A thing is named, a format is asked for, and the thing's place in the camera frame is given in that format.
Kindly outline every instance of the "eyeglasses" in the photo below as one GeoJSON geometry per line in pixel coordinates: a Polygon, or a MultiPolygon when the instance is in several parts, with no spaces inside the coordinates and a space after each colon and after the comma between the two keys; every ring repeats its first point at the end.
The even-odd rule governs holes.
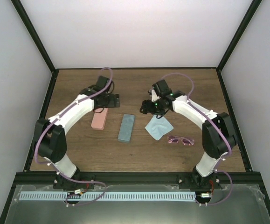
{"type": "Polygon", "coordinates": [[[195,140],[192,138],[185,138],[185,137],[168,135],[168,143],[178,143],[180,140],[186,146],[193,146],[195,143],[195,140]]]}

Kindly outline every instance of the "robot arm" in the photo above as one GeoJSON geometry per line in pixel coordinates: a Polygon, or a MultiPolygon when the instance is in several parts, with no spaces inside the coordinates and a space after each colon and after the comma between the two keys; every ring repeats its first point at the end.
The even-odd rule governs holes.
{"type": "Polygon", "coordinates": [[[100,76],[95,85],[82,90],[77,98],[61,112],[48,119],[39,119],[36,122],[33,149],[35,149],[46,127],[56,120],[40,142],[38,154],[47,160],[48,164],[52,163],[61,173],[69,178],[72,178],[78,170],[66,154],[67,144],[65,136],[70,128],[85,114],[95,109],[120,107],[119,95],[108,93],[111,85],[105,92],[95,97],[87,98],[103,89],[108,81],[108,78],[100,76]]]}
{"type": "MultiPolygon", "coordinates": [[[[209,121],[189,105],[187,96],[183,92],[172,92],[165,80],[158,81],[152,87],[153,89],[149,91],[152,99],[143,101],[140,108],[141,113],[163,116],[168,110],[171,110],[190,119],[202,130],[202,145],[205,152],[200,162],[193,169],[193,173],[196,173],[193,177],[194,182],[200,185],[205,177],[213,173],[219,161],[228,153],[227,146],[209,121]]],[[[218,114],[192,100],[190,100],[190,103],[206,114],[218,126],[231,148],[237,144],[234,127],[228,114],[218,114]]]]}

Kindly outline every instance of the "light blue cloth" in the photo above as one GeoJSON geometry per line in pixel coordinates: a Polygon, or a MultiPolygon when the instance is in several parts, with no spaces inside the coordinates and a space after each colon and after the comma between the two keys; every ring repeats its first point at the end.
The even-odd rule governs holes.
{"type": "Polygon", "coordinates": [[[155,140],[160,140],[163,135],[173,130],[173,126],[166,118],[157,119],[157,116],[154,115],[145,129],[155,140]]]}

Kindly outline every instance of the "wooden table surface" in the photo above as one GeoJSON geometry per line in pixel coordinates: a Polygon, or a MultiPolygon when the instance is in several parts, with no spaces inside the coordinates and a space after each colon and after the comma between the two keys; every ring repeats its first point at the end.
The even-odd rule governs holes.
{"type": "MultiPolygon", "coordinates": [[[[156,141],[145,130],[152,118],[151,114],[139,112],[142,101],[150,99],[147,91],[163,75],[171,72],[188,74],[194,81],[195,89],[191,99],[215,112],[228,112],[215,70],[114,70],[114,93],[120,94],[120,108],[108,111],[103,131],[93,130],[93,112],[86,114],[68,132],[67,155],[81,171],[134,171],[134,172],[190,172],[200,161],[202,131],[190,120],[175,112],[165,117],[174,126],[171,135],[191,137],[194,146],[181,143],[170,144],[167,135],[156,141]],[[118,141],[118,133],[124,113],[134,114],[130,143],[118,141]]],[[[48,107],[49,118],[71,103],[79,91],[95,84],[99,70],[60,70],[48,107]]],[[[107,70],[101,73],[108,77],[107,70]]],[[[190,82],[183,76],[175,75],[165,79],[173,90],[188,93],[190,82]]],[[[30,170],[50,170],[46,165],[32,162],[30,170]]],[[[226,171],[244,172],[238,146],[233,149],[231,158],[220,165],[226,171]]]]}

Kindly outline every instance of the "black bracket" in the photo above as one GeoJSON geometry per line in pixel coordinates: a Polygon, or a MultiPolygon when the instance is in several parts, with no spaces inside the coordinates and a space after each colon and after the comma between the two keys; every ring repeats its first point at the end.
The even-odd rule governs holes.
{"type": "MultiPolygon", "coordinates": [[[[79,168],[77,168],[75,174],[72,176],[72,179],[78,181],[94,181],[95,175],[94,174],[81,175],[79,168]]],[[[72,191],[76,189],[87,188],[86,183],[72,182],[65,179],[61,175],[56,175],[55,180],[56,181],[54,181],[53,185],[54,189],[63,189],[65,191],[72,191]]],[[[88,189],[93,189],[93,187],[94,184],[89,184],[88,189]]]]}
{"type": "Polygon", "coordinates": [[[173,110],[173,101],[180,96],[184,96],[185,93],[181,91],[172,92],[172,90],[167,85],[164,79],[159,80],[152,85],[159,99],[155,102],[149,100],[144,100],[142,102],[140,112],[143,114],[151,113],[153,115],[164,116],[169,110],[173,110]]]}
{"type": "MultiPolygon", "coordinates": [[[[223,112],[217,114],[217,117],[212,121],[221,130],[230,147],[233,148],[237,144],[237,136],[230,116],[223,112]]],[[[220,158],[223,153],[228,151],[225,142],[208,120],[202,125],[202,145],[204,151],[215,159],[220,158]]]]}
{"type": "MultiPolygon", "coordinates": [[[[106,78],[104,76],[99,76],[97,83],[95,85],[91,85],[83,90],[80,91],[80,94],[84,94],[86,96],[91,96],[98,91],[101,91],[109,82],[109,78],[106,78]]],[[[109,87],[102,92],[101,94],[92,97],[91,99],[94,100],[94,110],[98,108],[116,108],[120,107],[120,100],[119,100],[119,94],[113,94],[114,90],[114,82],[109,85],[109,87]]]]}
{"type": "MultiPolygon", "coordinates": [[[[35,146],[46,127],[50,124],[47,119],[39,118],[35,124],[35,132],[32,140],[32,149],[35,146]]],[[[41,157],[47,157],[51,162],[56,163],[60,161],[67,151],[67,144],[65,138],[65,131],[62,126],[53,125],[49,129],[48,134],[44,136],[39,145],[38,154],[41,157]]]]}
{"type": "Polygon", "coordinates": [[[196,200],[199,203],[208,203],[210,201],[210,197],[203,198],[201,197],[202,193],[211,193],[214,189],[220,189],[221,186],[216,174],[211,174],[210,176],[202,179],[202,184],[199,185],[198,182],[194,181],[194,171],[192,173],[183,173],[178,175],[177,182],[179,183],[180,189],[190,189],[191,191],[196,192],[196,200]]]}

